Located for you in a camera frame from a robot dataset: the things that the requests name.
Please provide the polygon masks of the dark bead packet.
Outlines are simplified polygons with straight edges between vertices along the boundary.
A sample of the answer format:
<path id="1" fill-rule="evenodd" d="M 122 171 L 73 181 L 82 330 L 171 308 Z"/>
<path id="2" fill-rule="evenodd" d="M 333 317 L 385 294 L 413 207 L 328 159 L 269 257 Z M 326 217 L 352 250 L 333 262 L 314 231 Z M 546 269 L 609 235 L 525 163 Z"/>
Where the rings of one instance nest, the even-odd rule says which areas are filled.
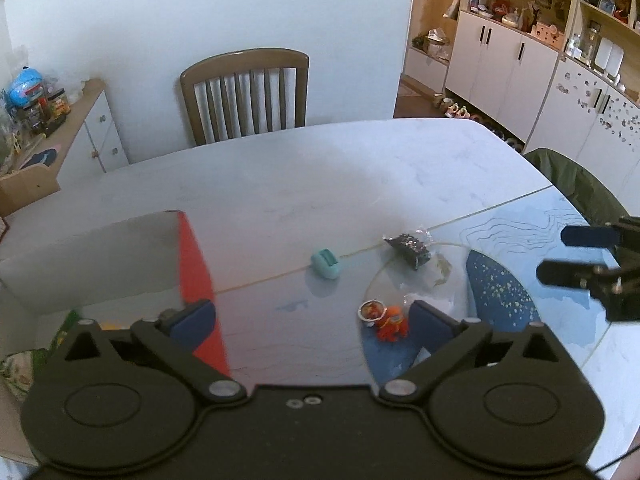
<path id="1" fill-rule="evenodd" d="M 424 288 L 446 284 L 452 273 L 452 264 L 442 253 L 442 245 L 424 229 L 385 235 L 383 240 L 393 249 L 396 260 L 401 261 L 402 273 L 411 283 Z"/>

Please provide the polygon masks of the white low sideboard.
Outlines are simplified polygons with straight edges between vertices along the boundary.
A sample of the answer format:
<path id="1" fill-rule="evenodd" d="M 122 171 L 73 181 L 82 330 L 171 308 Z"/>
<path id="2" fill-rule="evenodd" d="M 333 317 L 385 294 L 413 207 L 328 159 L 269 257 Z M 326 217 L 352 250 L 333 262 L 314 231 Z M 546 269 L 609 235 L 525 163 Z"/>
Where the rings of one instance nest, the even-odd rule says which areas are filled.
<path id="1" fill-rule="evenodd" d="M 1 117 L 1 214 L 128 164 L 106 84 L 91 79 L 50 136 L 17 130 Z"/>

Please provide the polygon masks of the red cardboard box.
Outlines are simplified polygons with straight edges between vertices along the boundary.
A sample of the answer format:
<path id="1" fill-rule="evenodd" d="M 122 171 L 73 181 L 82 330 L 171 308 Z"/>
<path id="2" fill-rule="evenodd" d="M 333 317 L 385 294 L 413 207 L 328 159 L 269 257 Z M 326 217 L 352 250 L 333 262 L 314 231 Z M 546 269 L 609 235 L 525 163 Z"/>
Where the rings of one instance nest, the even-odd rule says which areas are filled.
<path id="1" fill-rule="evenodd" d="M 2 258 L 1 353 L 47 347 L 70 311 L 127 327 L 214 297 L 186 214 L 145 214 Z"/>

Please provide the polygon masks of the teal pencil sharpener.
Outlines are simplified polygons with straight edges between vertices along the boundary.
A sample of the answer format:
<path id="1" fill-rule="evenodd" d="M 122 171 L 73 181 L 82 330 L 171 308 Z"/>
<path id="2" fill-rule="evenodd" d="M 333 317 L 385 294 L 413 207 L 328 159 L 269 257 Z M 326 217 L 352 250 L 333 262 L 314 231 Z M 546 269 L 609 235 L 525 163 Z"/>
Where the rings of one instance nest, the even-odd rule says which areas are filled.
<path id="1" fill-rule="evenodd" d="M 310 257 L 311 267 L 325 280 L 337 280 L 342 272 L 340 260 L 328 248 L 314 252 Z"/>

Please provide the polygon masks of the small orange toy figure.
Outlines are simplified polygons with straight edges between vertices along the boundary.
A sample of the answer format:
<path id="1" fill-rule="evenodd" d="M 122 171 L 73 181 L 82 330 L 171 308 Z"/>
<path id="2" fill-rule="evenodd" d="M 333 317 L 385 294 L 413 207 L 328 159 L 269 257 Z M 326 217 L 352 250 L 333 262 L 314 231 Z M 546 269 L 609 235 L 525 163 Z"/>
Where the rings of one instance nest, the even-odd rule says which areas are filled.
<path id="1" fill-rule="evenodd" d="M 386 306 L 380 300 L 365 301 L 357 312 L 360 322 L 373 328 L 378 340 L 395 342 L 409 335 L 409 322 L 401 306 Z"/>

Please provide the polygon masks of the white wall cabinet unit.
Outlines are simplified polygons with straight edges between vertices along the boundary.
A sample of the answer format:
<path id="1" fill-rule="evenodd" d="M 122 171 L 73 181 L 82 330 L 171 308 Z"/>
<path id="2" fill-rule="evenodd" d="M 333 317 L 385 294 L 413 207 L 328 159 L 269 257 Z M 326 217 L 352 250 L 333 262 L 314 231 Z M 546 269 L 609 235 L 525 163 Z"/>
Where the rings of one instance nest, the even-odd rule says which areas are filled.
<path id="1" fill-rule="evenodd" d="M 404 76 L 639 201 L 639 0 L 413 0 Z"/>

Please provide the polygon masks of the green cushioned chair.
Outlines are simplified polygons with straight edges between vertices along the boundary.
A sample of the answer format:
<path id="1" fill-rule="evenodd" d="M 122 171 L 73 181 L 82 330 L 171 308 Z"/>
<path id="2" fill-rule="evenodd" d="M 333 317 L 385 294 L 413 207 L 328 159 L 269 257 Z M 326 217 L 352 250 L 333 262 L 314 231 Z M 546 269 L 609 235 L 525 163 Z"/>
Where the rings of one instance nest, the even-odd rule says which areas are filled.
<path id="1" fill-rule="evenodd" d="M 614 194 L 573 159 L 548 148 L 536 148 L 524 158 L 563 194 L 590 226 L 604 226 L 628 216 Z"/>

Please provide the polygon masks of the brown wooden chair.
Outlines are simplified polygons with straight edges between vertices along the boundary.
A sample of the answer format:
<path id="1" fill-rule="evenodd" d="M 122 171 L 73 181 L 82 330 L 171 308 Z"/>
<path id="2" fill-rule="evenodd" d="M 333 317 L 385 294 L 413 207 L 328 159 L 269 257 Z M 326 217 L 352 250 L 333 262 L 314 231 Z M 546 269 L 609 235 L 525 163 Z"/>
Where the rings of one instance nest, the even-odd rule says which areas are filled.
<path id="1" fill-rule="evenodd" d="M 197 146 L 306 125 L 309 55 L 285 48 L 218 54 L 182 72 Z"/>

